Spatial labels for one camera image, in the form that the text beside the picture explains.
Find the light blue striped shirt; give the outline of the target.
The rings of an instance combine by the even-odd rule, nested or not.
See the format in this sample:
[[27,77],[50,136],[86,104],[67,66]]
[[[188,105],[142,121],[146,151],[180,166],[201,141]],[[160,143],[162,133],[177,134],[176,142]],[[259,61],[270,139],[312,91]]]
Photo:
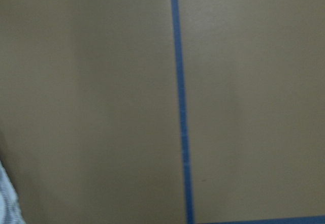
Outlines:
[[1,163],[1,224],[26,224],[15,188]]

